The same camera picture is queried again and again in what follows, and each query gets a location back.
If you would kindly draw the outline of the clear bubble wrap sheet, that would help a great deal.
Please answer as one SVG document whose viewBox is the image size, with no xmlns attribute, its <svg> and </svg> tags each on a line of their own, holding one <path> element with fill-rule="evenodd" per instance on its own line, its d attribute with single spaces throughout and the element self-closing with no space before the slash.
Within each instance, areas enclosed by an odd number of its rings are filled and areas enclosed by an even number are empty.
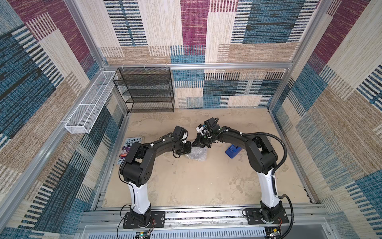
<svg viewBox="0 0 382 239">
<path fill-rule="evenodd" d="M 200 148 L 200 147 L 192 147 L 190 153 L 186 154 L 188 159 L 196 160 L 196 161 L 205 161 L 207 159 L 208 148 Z"/>
</svg>

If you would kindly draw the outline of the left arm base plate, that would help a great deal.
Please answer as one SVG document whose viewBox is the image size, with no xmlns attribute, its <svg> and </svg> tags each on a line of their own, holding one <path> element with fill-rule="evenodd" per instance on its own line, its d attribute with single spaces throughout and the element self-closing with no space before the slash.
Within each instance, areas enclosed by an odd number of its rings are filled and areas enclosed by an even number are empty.
<svg viewBox="0 0 382 239">
<path fill-rule="evenodd" d="M 123 229 L 149 229 L 154 227 L 163 228 L 165 225 L 166 212 L 150 210 L 145 214 L 138 214 L 134 211 L 129 211 L 125 214 L 123 221 Z"/>
</svg>

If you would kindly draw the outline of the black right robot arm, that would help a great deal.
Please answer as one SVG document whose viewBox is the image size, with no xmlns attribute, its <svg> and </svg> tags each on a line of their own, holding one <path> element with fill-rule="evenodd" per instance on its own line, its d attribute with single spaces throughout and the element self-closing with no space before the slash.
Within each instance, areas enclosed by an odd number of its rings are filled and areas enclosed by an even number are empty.
<svg viewBox="0 0 382 239">
<path fill-rule="evenodd" d="M 206 132 L 199 132 L 192 146 L 210 148 L 214 142 L 218 141 L 230 143 L 246 150 L 249 164 L 259 177 L 262 220 L 265 223 L 272 223 L 277 219 L 283 205 L 277 194 L 275 180 L 278 155 L 268 136 L 277 138 L 269 133 L 242 133 L 224 126 L 212 130 L 210 135 Z"/>
</svg>

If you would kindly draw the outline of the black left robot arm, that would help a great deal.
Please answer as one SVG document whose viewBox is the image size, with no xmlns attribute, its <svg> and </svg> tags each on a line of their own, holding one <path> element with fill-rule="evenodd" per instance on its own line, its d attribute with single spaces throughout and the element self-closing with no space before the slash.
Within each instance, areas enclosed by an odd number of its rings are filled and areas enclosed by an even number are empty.
<svg viewBox="0 0 382 239">
<path fill-rule="evenodd" d="M 129 218 L 139 222 L 142 226 L 151 220 L 151 203 L 148 199 L 147 183 L 153 173 L 155 159 L 166 152 L 172 152 L 174 157 L 188 154 L 192 150 L 191 142 L 172 137 L 151 143 L 134 143 L 123 163 L 119 174 L 123 182 L 129 186 L 132 206 Z"/>
</svg>

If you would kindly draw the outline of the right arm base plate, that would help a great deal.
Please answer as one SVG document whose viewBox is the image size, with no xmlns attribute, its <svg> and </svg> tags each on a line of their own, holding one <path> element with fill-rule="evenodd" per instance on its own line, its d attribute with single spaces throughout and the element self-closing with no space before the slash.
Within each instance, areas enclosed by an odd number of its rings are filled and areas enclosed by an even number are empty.
<svg viewBox="0 0 382 239">
<path fill-rule="evenodd" d="M 247 208 L 244 209 L 243 215 L 247 218 L 249 225 L 265 225 L 265 224 L 288 224 L 289 218 L 283 207 L 268 210 L 267 208 Z"/>
</svg>

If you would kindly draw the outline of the blue tape dispenser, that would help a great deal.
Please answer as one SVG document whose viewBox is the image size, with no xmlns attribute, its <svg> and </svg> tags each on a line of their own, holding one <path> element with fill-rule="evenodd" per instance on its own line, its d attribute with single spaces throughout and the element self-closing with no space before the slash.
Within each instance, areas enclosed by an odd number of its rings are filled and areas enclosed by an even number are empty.
<svg viewBox="0 0 382 239">
<path fill-rule="evenodd" d="M 240 151 L 242 150 L 241 147 L 236 146 L 236 145 L 231 145 L 226 151 L 225 154 L 233 159 Z"/>
</svg>

